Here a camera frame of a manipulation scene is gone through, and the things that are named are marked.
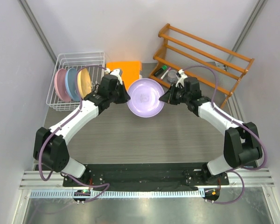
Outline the purple plate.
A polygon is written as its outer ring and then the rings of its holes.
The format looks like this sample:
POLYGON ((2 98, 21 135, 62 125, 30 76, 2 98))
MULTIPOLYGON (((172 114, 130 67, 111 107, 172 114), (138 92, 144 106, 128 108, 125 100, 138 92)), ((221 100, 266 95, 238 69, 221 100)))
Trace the purple plate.
POLYGON ((127 102, 129 110, 138 117, 151 118, 159 114, 165 103, 159 98, 165 93, 161 85, 150 79, 136 80, 128 89, 130 100, 127 102))

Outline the yellow plate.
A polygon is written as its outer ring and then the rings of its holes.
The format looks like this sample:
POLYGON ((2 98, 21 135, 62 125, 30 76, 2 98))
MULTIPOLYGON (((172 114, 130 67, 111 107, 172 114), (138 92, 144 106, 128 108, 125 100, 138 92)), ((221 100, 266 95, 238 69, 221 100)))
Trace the yellow plate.
POLYGON ((77 87, 82 99, 92 91, 91 77, 87 68, 79 71, 77 75, 77 87))

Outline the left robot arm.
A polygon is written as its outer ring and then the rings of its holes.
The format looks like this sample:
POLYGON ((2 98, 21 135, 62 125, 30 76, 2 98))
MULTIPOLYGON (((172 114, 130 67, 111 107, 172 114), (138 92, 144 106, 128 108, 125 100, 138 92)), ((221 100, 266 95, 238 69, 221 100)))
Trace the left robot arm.
POLYGON ((49 129, 38 129, 33 157, 39 166, 44 165, 56 173, 65 173, 73 177, 79 186, 89 183, 90 174, 86 166, 70 157, 67 145, 83 126, 111 103, 123 104, 130 100, 121 73, 120 69, 115 69, 104 75, 97 90, 86 95, 70 115, 49 129))

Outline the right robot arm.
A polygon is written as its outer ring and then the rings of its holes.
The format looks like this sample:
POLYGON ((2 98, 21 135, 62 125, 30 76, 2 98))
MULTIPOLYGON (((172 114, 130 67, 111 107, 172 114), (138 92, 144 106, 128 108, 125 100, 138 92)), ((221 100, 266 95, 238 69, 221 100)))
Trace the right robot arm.
POLYGON ((172 84, 159 100, 171 105, 186 104, 189 111, 208 121, 224 136, 223 154, 202 166, 204 183, 213 184, 226 171, 262 158, 256 125, 239 121, 217 107, 210 98, 202 95, 196 78, 188 77, 172 84))

